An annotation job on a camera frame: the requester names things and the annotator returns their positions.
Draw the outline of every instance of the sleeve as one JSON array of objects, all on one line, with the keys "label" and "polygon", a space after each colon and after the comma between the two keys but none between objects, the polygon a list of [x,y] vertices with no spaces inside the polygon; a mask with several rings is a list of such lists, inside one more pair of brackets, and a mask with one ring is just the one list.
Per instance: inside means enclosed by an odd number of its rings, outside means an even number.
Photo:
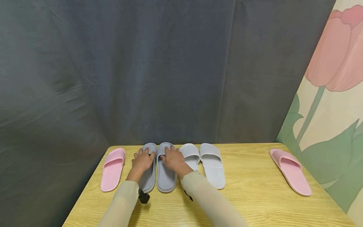
[{"label": "sleeve", "polygon": [[233,205],[198,171],[185,175],[181,185],[199,204],[214,227],[248,227]]},{"label": "sleeve", "polygon": [[99,227],[127,227],[139,197],[139,185],[135,181],[124,181],[103,215]]}]

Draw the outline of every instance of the gray curtain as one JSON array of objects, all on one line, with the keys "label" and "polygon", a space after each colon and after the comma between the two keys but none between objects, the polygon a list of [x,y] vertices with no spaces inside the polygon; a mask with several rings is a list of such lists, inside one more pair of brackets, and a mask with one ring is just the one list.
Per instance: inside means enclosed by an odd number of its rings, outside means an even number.
[{"label": "gray curtain", "polygon": [[333,4],[0,1],[0,226],[61,226],[111,145],[273,142]]}]

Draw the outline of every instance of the slide sandal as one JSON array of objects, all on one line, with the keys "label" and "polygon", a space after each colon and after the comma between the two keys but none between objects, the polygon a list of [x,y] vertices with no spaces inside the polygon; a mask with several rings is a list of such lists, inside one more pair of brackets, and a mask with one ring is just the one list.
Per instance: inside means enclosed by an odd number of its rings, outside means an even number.
[{"label": "slide sandal", "polygon": [[192,143],[186,143],[180,148],[180,152],[183,154],[186,164],[193,170],[198,170],[200,161],[198,148]]},{"label": "slide sandal", "polygon": [[125,156],[126,152],[123,148],[117,148],[107,155],[103,164],[101,191],[112,191],[117,187],[125,163]]},{"label": "slide sandal", "polygon": [[[156,144],[154,143],[147,143],[142,147],[142,150],[145,151],[146,148],[149,148],[149,154],[153,151],[157,151]],[[154,162],[152,163],[151,167],[147,169],[144,174],[141,176],[139,181],[139,186],[144,193],[150,192],[155,185],[155,169],[156,169],[156,154],[154,158]]]},{"label": "slide sandal", "polygon": [[160,155],[165,155],[165,147],[170,149],[171,146],[174,146],[171,143],[164,142],[159,145],[159,149],[157,152],[157,165],[158,165],[158,181],[157,186],[158,190],[162,193],[172,192],[176,186],[176,173],[170,169],[168,169],[163,160],[160,158]]},{"label": "slide sandal", "polygon": [[226,179],[218,148],[209,143],[202,143],[199,153],[205,177],[216,189],[223,189]]},{"label": "slide sandal", "polygon": [[270,150],[270,155],[290,187],[296,193],[305,196],[311,195],[311,188],[301,171],[301,164],[294,156],[279,149]]}]

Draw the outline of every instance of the hand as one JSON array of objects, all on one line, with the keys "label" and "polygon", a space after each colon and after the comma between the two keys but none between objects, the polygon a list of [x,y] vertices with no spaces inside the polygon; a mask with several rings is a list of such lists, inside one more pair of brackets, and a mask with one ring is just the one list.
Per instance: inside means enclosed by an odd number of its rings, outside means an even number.
[{"label": "hand", "polygon": [[188,173],[193,172],[192,168],[184,162],[184,156],[179,151],[179,148],[171,146],[165,148],[165,155],[161,155],[160,158],[163,160],[165,166],[174,171],[180,179],[182,179]]},{"label": "hand", "polygon": [[135,181],[139,182],[142,174],[150,168],[152,162],[154,161],[156,151],[153,151],[149,156],[149,148],[146,148],[144,151],[141,148],[138,153],[134,154],[132,162],[132,168],[127,176],[127,181]]}]

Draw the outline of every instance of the gray slipper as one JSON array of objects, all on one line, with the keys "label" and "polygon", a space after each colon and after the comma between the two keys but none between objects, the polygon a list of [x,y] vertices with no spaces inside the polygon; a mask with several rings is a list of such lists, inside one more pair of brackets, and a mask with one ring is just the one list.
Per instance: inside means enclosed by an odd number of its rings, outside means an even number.
[{"label": "gray slipper", "polygon": [[[144,151],[146,148],[149,148],[149,154],[153,151],[157,151],[156,144],[154,143],[147,143],[142,147],[142,150]],[[156,169],[156,155],[154,158],[154,162],[150,166],[149,169],[147,169],[144,174],[141,176],[141,179],[139,181],[139,187],[144,193],[150,192],[155,185],[155,169]]]},{"label": "gray slipper", "polygon": [[165,155],[165,147],[170,149],[171,146],[174,146],[171,143],[164,142],[159,145],[159,149],[157,152],[157,165],[158,165],[158,181],[157,186],[159,191],[162,193],[172,192],[176,186],[176,173],[170,169],[168,169],[163,160],[160,158],[160,155]]}]

